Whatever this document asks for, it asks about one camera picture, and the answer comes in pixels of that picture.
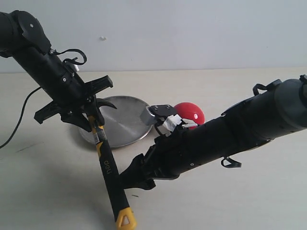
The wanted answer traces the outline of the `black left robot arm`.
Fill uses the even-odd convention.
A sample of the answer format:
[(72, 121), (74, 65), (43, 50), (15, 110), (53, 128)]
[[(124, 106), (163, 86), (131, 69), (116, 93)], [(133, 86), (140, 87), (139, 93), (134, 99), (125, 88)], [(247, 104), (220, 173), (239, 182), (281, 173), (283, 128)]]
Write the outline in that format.
[(112, 103), (96, 97), (96, 94), (113, 82), (108, 76), (84, 82), (73, 65), (80, 65), (75, 58), (60, 60), (59, 52), (52, 49), (44, 30), (33, 15), (15, 10), (0, 14), (0, 55), (12, 57), (51, 97), (52, 102), (35, 113), (34, 119), (43, 123), (60, 114), (62, 122), (76, 125), (87, 132), (92, 117), (103, 126), (105, 120), (99, 108)]

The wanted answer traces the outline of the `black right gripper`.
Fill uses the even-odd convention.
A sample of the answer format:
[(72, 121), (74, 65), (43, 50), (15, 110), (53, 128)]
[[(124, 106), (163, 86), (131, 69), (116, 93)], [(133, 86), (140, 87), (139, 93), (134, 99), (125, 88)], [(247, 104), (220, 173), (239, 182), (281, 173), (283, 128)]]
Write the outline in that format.
[(176, 129), (171, 135), (160, 135), (148, 151), (133, 158), (131, 164), (120, 174), (124, 189), (151, 190), (155, 180), (174, 180), (192, 169), (186, 159), (185, 138), (190, 129)]

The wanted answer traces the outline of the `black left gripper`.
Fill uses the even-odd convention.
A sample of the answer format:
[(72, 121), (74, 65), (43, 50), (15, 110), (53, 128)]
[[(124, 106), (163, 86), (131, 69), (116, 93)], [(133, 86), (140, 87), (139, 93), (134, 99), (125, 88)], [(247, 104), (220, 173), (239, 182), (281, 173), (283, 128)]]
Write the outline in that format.
[(50, 117), (60, 114), (61, 121), (75, 125), (87, 132), (92, 128), (83, 108), (87, 99), (93, 96), (90, 104), (90, 115), (95, 118), (99, 126), (105, 124), (105, 120), (98, 107), (96, 94), (107, 88), (113, 87), (113, 82), (108, 75), (84, 82), (77, 73), (63, 71), (42, 71), (33, 72), (33, 79), (51, 97), (52, 102), (35, 113), (34, 119), (42, 124)]

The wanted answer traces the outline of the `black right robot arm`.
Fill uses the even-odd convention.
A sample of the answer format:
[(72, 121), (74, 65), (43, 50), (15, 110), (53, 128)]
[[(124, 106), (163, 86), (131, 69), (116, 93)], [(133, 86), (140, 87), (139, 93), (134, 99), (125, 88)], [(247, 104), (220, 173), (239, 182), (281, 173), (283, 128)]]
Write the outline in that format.
[(239, 168), (241, 163), (231, 159), (232, 155), (306, 129), (306, 75), (256, 84), (253, 93), (202, 125), (177, 114), (159, 115), (156, 106), (147, 107), (146, 123), (164, 126), (170, 134), (160, 134), (146, 154), (132, 160), (120, 174), (123, 187), (151, 190), (155, 180), (177, 179), (216, 159), (226, 168)]

